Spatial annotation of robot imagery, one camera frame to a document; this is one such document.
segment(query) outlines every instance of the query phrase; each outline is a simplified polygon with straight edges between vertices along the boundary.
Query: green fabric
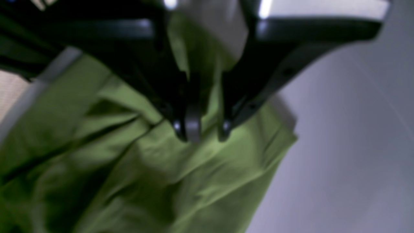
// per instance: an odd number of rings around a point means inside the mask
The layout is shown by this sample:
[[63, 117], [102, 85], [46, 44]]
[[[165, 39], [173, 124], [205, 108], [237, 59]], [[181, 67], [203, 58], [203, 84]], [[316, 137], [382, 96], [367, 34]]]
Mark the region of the green fabric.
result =
[[[217, 83], [231, 62], [198, 30]], [[171, 44], [185, 70], [178, 31]], [[214, 85], [202, 143], [182, 143], [145, 97], [83, 56], [0, 148], [0, 233], [244, 232], [296, 138], [266, 104], [219, 143], [217, 93]]]

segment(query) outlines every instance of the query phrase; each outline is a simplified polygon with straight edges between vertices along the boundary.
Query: green cloth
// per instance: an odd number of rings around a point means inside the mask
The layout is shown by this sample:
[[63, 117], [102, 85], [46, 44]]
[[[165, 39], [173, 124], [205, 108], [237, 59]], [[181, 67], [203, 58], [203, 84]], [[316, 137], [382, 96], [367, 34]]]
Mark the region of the green cloth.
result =
[[[170, 34], [175, 50], [182, 35]], [[217, 80], [227, 58], [206, 38]], [[185, 69], [191, 56], [175, 55]], [[266, 104], [219, 143], [217, 93], [202, 143], [182, 143], [144, 96], [84, 55], [0, 148], [0, 233], [244, 232], [296, 138]]]

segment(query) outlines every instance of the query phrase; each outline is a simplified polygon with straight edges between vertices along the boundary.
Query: gray wall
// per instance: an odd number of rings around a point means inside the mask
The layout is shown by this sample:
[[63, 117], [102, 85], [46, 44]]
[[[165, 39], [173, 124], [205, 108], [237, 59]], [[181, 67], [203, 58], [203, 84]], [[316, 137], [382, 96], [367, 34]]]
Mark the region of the gray wall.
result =
[[248, 233], [414, 232], [414, 1], [375, 43], [325, 56], [278, 96], [297, 118]]

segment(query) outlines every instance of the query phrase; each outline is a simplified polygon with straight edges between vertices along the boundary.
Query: white wall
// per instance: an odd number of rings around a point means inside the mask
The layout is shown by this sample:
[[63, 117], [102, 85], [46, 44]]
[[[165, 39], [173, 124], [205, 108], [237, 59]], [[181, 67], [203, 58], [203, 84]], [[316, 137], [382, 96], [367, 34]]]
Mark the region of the white wall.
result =
[[279, 96], [297, 118], [248, 233], [414, 232], [414, 2], [380, 38], [329, 54]]

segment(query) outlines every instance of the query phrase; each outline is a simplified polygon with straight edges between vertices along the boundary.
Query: garment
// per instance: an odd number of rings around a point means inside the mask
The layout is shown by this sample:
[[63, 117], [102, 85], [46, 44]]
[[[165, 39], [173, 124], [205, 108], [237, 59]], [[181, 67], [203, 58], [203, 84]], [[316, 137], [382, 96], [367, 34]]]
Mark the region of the garment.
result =
[[218, 142], [213, 83], [202, 143], [182, 143], [144, 96], [83, 55], [0, 147], [0, 233], [244, 232], [296, 137], [266, 104]]

